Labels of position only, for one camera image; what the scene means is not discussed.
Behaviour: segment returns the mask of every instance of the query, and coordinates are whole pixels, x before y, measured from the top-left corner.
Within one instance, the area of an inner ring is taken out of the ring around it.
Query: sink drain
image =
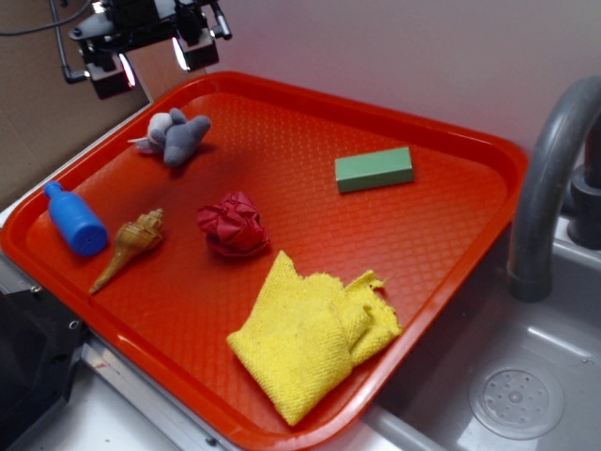
[[[524,362],[495,362],[470,388],[471,409],[482,425],[507,439],[540,437],[559,423],[563,391],[555,378]]]

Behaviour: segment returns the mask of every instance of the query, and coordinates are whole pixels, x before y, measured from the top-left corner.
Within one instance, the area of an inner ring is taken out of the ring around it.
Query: sink basin
[[[598,449],[601,256],[555,240],[551,296],[523,303],[507,290],[508,248],[506,231],[378,395],[418,431],[401,448]]]

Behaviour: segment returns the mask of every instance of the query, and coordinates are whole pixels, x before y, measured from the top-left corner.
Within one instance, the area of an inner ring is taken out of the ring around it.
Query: plush toy
[[[169,113],[157,113],[148,123],[148,131],[146,138],[131,139],[129,142],[134,143],[141,153],[146,155],[160,155],[164,151],[164,147],[154,141],[151,137],[154,131],[167,132],[167,129],[173,125],[173,119]]]
[[[181,111],[172,108],[168,114],[157,113],[150,119],[147,138],[132,142],[142,153],[162,153],[166,165],[178,167],[193,156],[210,125],[208,117],[188,120]]]

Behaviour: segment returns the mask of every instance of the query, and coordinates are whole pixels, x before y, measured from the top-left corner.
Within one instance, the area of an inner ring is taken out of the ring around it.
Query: yellow cloth
[[[284,252],[277,256],[227,343],[290,426],[401,334],[394,310],[373,291],[383,285],[372,271],[347,287],[325,273],[305,278]]]

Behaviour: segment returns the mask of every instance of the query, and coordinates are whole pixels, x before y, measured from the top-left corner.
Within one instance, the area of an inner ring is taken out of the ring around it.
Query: blue plastic bottle
[[[93,256],[108,241],[106,227],[77,194],[63,191],[57,181],[44,185],[50,198],[48,212],[71,250],[80,256]]]

